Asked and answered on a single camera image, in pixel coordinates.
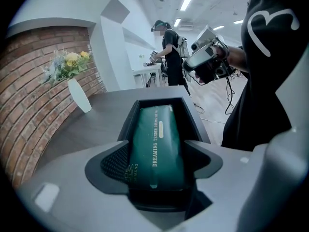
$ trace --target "person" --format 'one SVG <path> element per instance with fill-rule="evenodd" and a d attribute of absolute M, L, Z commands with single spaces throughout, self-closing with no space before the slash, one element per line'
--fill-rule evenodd
<path fill-rule="evenodd" d="M 253 151 L 291 128 L 275 92 L 308 44 L 303 1 L 249 0 L 241 26 L 242 47 L 229 47 L 227 58 L 248 82 L 226 122 L 222 146 Z"/>
<path fill-rule="evenodd" d="M 188 94 L 189 88 L 188 84 L 183 77 L 182 63 L 183 59 L 179 56 L 179 53 L 173 48 L 173 45 L 178 47 L 178 35 L 172 29 L 168 22 L 163 22 L 157 20 L 152 28 L 152 31 L 163 31 L 164 36 L 162 40 L 163 51 L 157 53 L 154 58 L 158 59 L 165 56 L 167 63 L 167 74 L 169 86 L 183 85 L 187 90 Z"/>

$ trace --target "gray counter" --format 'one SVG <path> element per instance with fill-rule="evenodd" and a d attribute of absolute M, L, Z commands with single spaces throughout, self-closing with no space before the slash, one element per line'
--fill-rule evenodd
<path fill-rule="evenodd" d="M 64 121 L 42 154 L 36 170 L 55 158 L 83 149 L 117 141 L 123 123 L 136 100 L 183 97 L 199 130 L 202 141 L 210 143 L 204 125 L 183 86 L 139 88 L 93 95 L 92 109 L 79 108 Z"/>

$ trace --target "cable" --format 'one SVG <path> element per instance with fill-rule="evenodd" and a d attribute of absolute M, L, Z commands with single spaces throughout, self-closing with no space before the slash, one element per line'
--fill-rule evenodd
<path fill-rule="evenodd" d="M 205 121 L 208 121 L 210 123 L 220 123 L 220 124 L 225 124 L 224 122 L 220 122 L 220 121 L 211 121 L 211 120 L 208 120 L 208 119 L 205 119 L 205 118 L 201 118 L 202 120 L 205 120 Z"/>
<path fill-rule="evenodd" d="M 193 103 L 193 104 L 194 104 L 194 106 L 195 106 L 195 107 L 198 107 L 198 108 L 202 109 L 202 112 L 197 111 L 199 114 L 203 114 L 203 113 L 205 113 L 204 108 L 202 108 L 201 106 L 197 105 L 196 103 Z M 211 120 L 208 120 L 208 119 L 205 119 L 205 118 L 201 118 L 201 117 L 200 117 L 200 119 L 205 120 L 205 121 L 208 121 L 208 122 L 210 122 L 210 123 L 220 123 L 220 124 L 225 124 L 224 122 L 220 122 L 220 121 L 211 121 Z"/>
<path fill-rule="evenodd" d="M 201 106 L 198 106 L 196 103 L 193 103 L 193 104 L 194 104 L 194 106 L 196 106 L 196 107 L 198 107 L 198 108 L 200 108 L 202 110 L 202 112 L 197 111 L 199 114 L 204 114 L 205 113 L 204 108 L 202 108 Z"/>
<path fill-rule="evenodd" d="M 229 94 L 228 91 L 227 91 L 227 85 L 229 85 L 230 87 L 230 90 L 231 90 L 231 93 Z M 233 100 L 233 94 L 235 94 L 235 92 L 232 90 L 232 87 L 231 87 L 231 83 L 230 83 L 230 80 L 228 79 L 228 77 L 226 77 L 226 98 L 227 100 L 229 101 L 229 104 L 224 112 L 224 114 L 226 115 L 230 115 L 231 113 L 226 113 L 228 108 L 231 106 L 232 109 L 234 109 L 235 107 L 232 105 L 232 100 Z"/>

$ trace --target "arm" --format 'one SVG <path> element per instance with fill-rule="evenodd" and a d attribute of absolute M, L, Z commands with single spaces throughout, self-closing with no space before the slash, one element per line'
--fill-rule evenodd
<path fill-rule="evenodd" d="M 166 46 L 166 48 L 165 48 L 162 52 L 159 52 L 159 53 L 157 53 L 157 54 L 155 55 L 155 58 L 158 59 L 158 58 L 160 58 L 160 57 L 163 57 L 163 56 L 169 54 L 170 52 L 172 52 L 172 50 L 173 50 L 172 44 L 168 44 L 168 45 Z"/>
<path fill-rule="evenodd" d="M 246 55 L 244 50 L 238 47 L 229 46 L 230 54 L 227 57 L 227 62 L 230 66 L 243 71 L 248 72 L 246 67 Z M 221 49 L 218 51 L 219 56 L 224 56 Z"/>

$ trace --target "white ceiling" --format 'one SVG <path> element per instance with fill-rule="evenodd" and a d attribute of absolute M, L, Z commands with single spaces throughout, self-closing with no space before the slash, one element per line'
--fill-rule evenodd
<path fill-rule="evenodd" d="M 186 11 L 180 11 L 183 0 L 140 0 L 146 15 L 152 24 L 156 20 L 169 22 L 172 26 L 176 18 L 191 21 L 193 32 L 199 33 L 208 24 L 215 28 L 224 25 L 218 33 L 224 38 L 240 42 L 241 24 L 246 14 L 248 0 L 192 0 Z"/>

